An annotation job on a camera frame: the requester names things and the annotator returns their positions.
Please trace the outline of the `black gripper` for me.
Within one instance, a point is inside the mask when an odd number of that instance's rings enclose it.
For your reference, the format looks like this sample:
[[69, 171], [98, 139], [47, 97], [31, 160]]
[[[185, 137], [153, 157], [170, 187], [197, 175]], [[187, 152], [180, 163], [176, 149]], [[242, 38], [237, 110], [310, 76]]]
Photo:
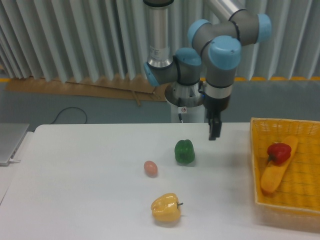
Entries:
[[208, 95], [204, 96], [204, 107], [208, 110], [206, 112], [206, 120], [209, 124], [209, 137], [210, 141], [215, 141], [220, 137], [222, 121], [219, 118], [212, 118], [211, 112], [222, 112], [224, 111], [230, 101], [231, 96], [225, 98], [213, 98]]

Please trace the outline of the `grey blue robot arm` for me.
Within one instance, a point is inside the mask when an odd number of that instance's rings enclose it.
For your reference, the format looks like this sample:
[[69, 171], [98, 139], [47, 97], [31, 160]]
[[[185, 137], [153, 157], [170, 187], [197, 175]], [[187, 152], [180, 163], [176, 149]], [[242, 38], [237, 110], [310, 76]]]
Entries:
[[221, 112], [229, 104], [242, 47], [267, 41], [272, 22], [266, 14], [252, 14], [237, 0], [210, 0], [219, 23], [199, 19], [187, 32], [190, 47], [172, 53], [171, 0], [146, 0], [149, 54], [143, 68], [154, 86], [169, 85], [173, 104], [185, 107], [195, 99], [206, 109], [209, 140], [221, 133]]

